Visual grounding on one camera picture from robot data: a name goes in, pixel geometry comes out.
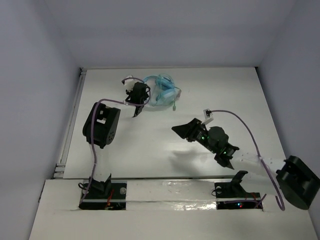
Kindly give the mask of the light blue headphones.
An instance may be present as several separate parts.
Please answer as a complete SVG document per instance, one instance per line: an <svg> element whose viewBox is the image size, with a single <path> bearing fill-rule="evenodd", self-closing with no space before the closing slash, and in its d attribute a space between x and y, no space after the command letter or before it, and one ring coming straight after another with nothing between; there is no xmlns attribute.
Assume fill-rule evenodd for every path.
<svg viewBox="0 0 320 240"><path fill-rule="evenodd" d="M147 83L153 80L153 90L149 104L152 107L171 106L175 108L176 101L180 98L182 90L176 86L173 78L168 74L146 76L142 81Z"/></svg>

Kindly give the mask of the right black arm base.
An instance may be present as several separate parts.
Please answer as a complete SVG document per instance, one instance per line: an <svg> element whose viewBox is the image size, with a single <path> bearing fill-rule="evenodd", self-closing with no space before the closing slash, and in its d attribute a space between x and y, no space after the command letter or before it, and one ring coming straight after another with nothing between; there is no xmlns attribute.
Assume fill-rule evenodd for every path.
<svg viewBox="0 0 320 240"><path fill-rule="evenodd" d="M263 209L261 195L258 192L247 192L241 186L243 177L248 171L240 170L229 182L216 182L211 195L216 197L217 210Z"/></svg>

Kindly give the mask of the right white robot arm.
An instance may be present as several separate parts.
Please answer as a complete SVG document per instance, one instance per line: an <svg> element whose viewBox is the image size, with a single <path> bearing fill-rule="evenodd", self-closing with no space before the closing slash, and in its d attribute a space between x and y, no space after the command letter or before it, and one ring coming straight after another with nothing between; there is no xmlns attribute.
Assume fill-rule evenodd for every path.
<svg viewBox="0 0 320 240"><path fill-rule="evenodd" d="M206 128L199 119L171 128L180 138L197 142L214 154L223 168L235 170L229 182L217 182L213 195L225 203L240 199L261 201L262 194L273 195L280 204L308 210L320 190L319 177L299 158L284 160L261 157L229 143L229 136L219 126Z"/></svg>

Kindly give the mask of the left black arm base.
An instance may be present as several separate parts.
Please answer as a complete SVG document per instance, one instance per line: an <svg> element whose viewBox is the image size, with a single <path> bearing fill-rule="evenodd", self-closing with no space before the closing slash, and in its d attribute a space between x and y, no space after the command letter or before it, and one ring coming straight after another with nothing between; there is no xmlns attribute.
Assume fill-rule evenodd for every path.
<svg viewBox="0 0 320 240"><path fill-rule="evenodd" d="M81 210L126 210L126 182L92 180L88 192L79 204Z"/></svg>

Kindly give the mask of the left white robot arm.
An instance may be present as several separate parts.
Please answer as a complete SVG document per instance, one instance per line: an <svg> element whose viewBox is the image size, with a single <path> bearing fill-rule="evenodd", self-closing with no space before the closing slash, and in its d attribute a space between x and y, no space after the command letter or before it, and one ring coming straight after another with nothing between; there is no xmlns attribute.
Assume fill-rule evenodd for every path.
<svg viewBox="0 0 320 240"><path fill-rule="evenodd" d="M84 193L80 201L82 202L90 191L98 163L95 146L103 149L110 145L115 138L121 110L116 107L109 107L103 102L111 102L125 106L135 107L133 117L137 117L143 110L144 106L150 101L151 88L144 82L139 81L136 77L128 77L132 80L131 87L125 90L127 98L124 101L103 98L94 103L89 116L83 126L82 134L90 144L93 153L93 167L88 180L87 186L84 187Z"/></svg>

